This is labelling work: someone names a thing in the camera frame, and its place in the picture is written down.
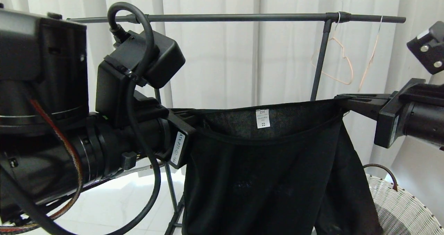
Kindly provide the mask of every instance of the silver screw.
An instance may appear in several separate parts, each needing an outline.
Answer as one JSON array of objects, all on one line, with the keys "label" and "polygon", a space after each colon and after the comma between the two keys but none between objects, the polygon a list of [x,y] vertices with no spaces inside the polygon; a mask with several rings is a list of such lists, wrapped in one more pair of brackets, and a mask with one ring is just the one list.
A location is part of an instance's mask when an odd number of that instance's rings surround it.
[{"label": "silver screw", "polygon": [[443,63],[442,63],[442,61],[437,61],[437,62],[433,63],[433,65],[435,67],[441,67],[443,65]]},{"label": "silver screw", "polygon": [[428,46],[424,45],[421,47],[421,52],[427,52],[428,51]]}]

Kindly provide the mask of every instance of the black fabric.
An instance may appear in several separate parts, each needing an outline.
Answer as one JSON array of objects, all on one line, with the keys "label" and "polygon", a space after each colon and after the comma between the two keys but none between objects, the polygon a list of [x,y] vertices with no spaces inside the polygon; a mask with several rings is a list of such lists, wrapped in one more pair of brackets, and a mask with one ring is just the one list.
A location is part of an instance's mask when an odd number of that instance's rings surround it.
[{"label": "black fabric", "polygon": [[335,100],[190,113],[182,234],[381,234]]}]

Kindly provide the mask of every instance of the white curtain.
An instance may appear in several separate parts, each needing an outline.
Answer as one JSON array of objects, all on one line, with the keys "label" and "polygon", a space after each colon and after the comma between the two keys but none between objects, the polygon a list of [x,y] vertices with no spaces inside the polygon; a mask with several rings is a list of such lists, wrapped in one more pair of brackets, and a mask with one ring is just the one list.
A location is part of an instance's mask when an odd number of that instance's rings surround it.
[{"label": "white curtain", "polygon": [[[406,48],[406,42],[437,20],[444,20],[443,0],[0,0],[6,8],[38,14],[57,12],[64,18],[106,16],[107,8],[127,1],[146,14],[317,13],[347,11],[363,15],[404,16],[404,24],[384,23],[373,63],[360,93],[392,93],[411,77],[430,75]],[[141,26],[124,23],[126,30]],[[161,90],[167,107],[237,108],[309,100],[322,36],[322,22],[152,23],[155,31],[176,40],[187,59]],[[88,24],[90,108],[94,110],[97,66],[112,52],[108,25]],[[343,23],[336,38],[354,68],[354,80],[344,85],[321,77],[317,99],[358,93],[379,23]],[[324,72],[350,80],[341,47],[329,42]],[[148,87],[141,89],[154,96]],[[373,145],[375,121],[350,113],[344,118],[363,163],[390,166],[404,139],[390,149]]]}]

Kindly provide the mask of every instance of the white tile floor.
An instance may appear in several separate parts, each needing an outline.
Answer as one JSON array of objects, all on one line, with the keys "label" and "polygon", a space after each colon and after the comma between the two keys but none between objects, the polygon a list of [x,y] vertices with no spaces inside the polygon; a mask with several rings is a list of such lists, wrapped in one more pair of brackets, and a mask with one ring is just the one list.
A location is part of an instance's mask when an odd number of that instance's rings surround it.
[{"label": "white tile floor", "polygon": [[[162,169],[160,194],[151,211],[129,235],[163,235],[173,216],[173,205],[168,190],[167,177]],[[177,201],[183,193],[185,180],[182,171],[172,172]],[[70,232],[80,235],[101,235],[112,232],[132,220],[144,207],[154,184],[154,176],[138,177],[133,173],[81,194],[75,205],[57,223]],[[43,229],[26,235],[47,234]],[[180,228],[174,235],[180,235]]]}]

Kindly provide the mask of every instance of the white wicker basket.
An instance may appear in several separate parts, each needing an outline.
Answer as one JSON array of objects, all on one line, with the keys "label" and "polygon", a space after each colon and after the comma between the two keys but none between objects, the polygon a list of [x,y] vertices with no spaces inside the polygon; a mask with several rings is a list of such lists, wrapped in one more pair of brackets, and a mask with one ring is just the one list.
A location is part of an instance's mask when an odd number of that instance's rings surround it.
[{"label": "white wicker basket", "polygon": [[382,178],[367,174],[368,185],[384,234],[444,235],[444,228],[423,203],[408,191],[398,190],[395,176],[389,169],[378,164],[368,164],[365,167],[383,168],[393,179],[393,183],[389,183]]}]

